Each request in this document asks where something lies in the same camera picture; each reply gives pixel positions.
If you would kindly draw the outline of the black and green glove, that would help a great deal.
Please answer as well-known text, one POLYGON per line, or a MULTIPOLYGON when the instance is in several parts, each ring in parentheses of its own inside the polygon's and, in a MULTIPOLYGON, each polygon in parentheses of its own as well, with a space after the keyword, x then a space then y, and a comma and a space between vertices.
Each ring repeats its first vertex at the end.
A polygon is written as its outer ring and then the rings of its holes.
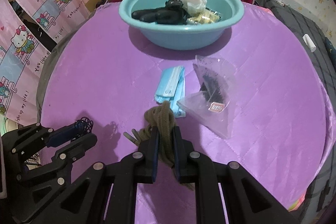
POLYGON ((134 11, 131 13, 131 17, 145 23, 181 25, 186 24, 187 12, 185 9, 175 11, 160 7, 134 11))

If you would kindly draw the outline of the beige snack packet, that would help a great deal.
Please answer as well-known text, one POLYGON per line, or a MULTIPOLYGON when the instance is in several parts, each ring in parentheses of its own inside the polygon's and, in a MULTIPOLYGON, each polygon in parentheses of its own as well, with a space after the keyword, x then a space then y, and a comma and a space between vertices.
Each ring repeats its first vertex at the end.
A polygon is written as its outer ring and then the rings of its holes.
POLYGON ((199 24, 213 24, 221 21, 222 15, 217 11, 205 8, 202 12, 189 15, 186 19, 187 24, 199 25, 199 24))

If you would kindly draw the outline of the black printed packet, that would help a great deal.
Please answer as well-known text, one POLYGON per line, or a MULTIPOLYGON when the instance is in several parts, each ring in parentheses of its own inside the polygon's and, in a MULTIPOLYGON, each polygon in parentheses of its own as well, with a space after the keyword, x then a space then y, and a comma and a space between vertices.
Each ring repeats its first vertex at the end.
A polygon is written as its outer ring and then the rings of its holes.
POLYGON ((181 10, 183 9, 183 2, 181 0, 168 0, 165 2, 165 8, 168 10, 181 10))

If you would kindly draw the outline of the white red plastic bag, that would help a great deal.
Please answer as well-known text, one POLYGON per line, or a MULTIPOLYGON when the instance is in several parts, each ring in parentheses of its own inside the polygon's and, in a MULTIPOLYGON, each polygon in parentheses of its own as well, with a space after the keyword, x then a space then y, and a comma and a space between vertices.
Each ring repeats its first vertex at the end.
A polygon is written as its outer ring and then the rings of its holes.
POLYGON ((206 9, 207 0, 181 0, 183 8, 189 15, 194 16, 206 9))

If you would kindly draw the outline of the clear zip bag dark contents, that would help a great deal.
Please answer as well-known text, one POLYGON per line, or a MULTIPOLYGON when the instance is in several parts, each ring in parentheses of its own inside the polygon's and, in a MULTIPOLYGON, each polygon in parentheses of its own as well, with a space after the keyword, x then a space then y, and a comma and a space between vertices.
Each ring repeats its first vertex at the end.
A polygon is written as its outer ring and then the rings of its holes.
POLYGON ((181 98, 177 105, 218 137, 231 138, 236 67, 226 59, 200 55, 195 56, 193 67, 200 89, 181 98))

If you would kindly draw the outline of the pink cartoon cat curtain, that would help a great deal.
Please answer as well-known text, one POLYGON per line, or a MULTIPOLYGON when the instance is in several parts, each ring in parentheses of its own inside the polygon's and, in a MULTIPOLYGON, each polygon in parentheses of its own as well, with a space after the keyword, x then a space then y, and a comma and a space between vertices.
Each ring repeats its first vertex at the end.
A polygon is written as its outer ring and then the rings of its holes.
POLYGON ((82 0, 1 0, 1 114, 22 125, 37 121, 37 88, 52 44, 89 12, 82 0))

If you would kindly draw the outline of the light blue plastic basin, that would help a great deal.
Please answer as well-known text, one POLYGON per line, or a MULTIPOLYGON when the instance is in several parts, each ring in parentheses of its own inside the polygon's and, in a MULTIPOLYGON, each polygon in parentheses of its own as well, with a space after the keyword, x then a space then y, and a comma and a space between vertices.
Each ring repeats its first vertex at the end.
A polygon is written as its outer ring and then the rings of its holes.
POLYGON ((203 15, 197 19, 182 0, 122 0, 119 15, 153 44, 178 51, 196 50, 217 41, 244 15, 241 0, 206 0, 203 15))

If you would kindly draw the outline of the white cylindrical bottle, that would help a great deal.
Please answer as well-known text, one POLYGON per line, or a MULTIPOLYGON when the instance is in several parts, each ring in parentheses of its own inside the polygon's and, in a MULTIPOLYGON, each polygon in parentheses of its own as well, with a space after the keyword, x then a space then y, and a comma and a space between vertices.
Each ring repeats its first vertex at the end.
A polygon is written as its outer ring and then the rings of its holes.
POLYGON ((311 53, 313 53, 317 49, 314 41, 310 38, 310 36, 308 34, 304 34, 302 39, 305 42, 305 44, 307 45, 307 47, 310 49, 311 53))

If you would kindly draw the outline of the navy patterned pillow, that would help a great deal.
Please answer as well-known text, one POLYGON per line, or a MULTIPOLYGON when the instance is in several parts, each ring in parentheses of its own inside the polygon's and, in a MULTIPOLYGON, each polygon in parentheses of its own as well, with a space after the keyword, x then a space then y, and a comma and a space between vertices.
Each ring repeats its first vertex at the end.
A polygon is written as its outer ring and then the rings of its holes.
POLYGON ((336 62, 336 49, 328 38, 325 38, 325 48, 327 50, 330 60, 333 63, 335 63, 336 62))

